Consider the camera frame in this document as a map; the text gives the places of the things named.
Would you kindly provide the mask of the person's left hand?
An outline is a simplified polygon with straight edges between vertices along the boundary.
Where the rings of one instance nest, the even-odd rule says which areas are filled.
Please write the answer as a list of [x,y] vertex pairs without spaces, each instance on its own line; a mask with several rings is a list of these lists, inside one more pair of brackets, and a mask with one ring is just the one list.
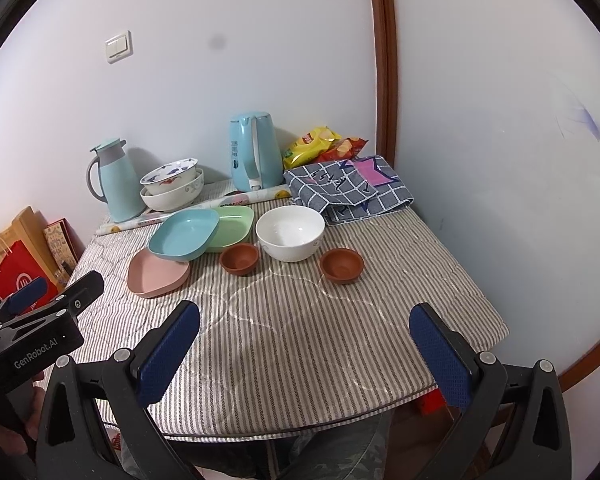
[[[45,373],[39,372],[30,379],[30,384],[22,384],[6,394],[8,405],[15,410],[23,423],[28,438],[32,442],[38,440],[45,389],[41,387]],[[18,431],[0,426],[0,448],[9,457],[26,455],[28,445],[26,439]]]

